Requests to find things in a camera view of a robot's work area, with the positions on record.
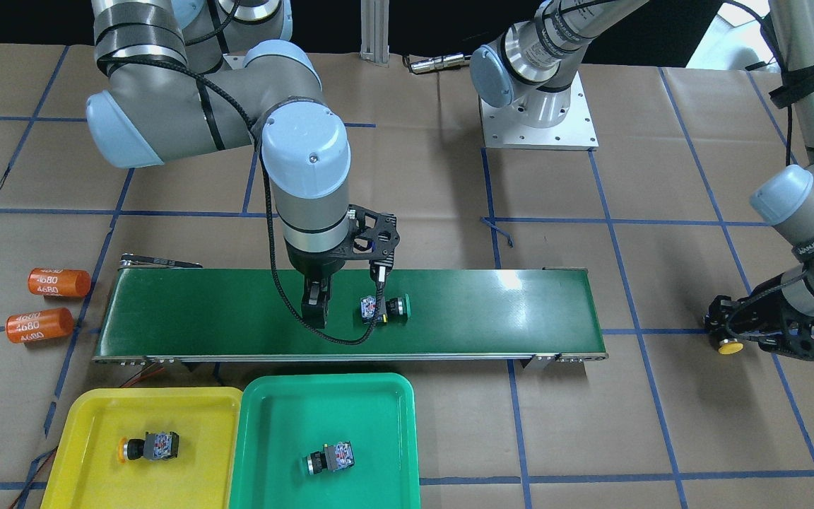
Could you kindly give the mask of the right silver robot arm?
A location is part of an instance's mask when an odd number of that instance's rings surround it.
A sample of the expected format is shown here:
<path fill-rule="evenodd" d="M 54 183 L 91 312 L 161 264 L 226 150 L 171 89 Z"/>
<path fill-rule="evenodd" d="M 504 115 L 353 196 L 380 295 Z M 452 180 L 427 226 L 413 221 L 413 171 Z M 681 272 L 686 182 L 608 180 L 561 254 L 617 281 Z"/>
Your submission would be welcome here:
<path fill-rule="evenodd" d="M 86 119 L 111 165 L 142 168 L 253 145 L 268 175 L 302 314 L 325 326 L 336 248 L 350 235 L 348 132 L 290 41 L 288 1 L 94 1 L 109 89 Z"/>

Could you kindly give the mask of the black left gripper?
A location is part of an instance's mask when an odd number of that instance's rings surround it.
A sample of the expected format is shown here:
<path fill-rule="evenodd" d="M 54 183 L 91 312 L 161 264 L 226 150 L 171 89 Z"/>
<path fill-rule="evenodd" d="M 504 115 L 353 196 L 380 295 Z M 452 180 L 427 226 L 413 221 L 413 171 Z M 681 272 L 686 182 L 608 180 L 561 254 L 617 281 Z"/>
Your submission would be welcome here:
<path fill-rule="evenodd" d="M 753 341 L 766 352 L 814 361 L 814 316 L 796 310 L 778 293 L 758 300 L 717 296 L 704 328 L 713 347 L 720 339 Z"/>

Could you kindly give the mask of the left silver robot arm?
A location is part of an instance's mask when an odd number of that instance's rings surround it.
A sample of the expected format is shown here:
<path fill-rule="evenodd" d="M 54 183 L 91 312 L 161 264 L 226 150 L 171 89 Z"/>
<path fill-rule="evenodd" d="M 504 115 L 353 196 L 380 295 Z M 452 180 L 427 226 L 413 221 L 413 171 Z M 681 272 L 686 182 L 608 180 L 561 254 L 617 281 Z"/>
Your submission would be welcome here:
<path fill-rule="evenodd" d="M 775 72 L 597 66 L 596 39 L 646 1 L 536 1 L 468 58 L 485 148 L 584 152 L 627 193 L 626 234 L 707 226 L 734 275 L 659 294 L 720 354 L 814 361 L 814 1 L 772 1 Z"/>

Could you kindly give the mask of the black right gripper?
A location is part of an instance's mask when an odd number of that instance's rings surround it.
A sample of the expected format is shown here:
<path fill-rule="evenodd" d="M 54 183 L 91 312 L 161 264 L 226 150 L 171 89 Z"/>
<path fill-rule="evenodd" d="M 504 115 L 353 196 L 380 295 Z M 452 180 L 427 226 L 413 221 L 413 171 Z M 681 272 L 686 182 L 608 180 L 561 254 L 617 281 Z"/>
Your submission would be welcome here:
<path fill-rule="evenodd" d="M 304 275 L 301 316 L 308 326 L 325 329 L 329 318 L 331 276 L 346 263 L 346 249 L 341 246 L 323 252 L 308 252 L 285 244 L 292 267 Z"/>

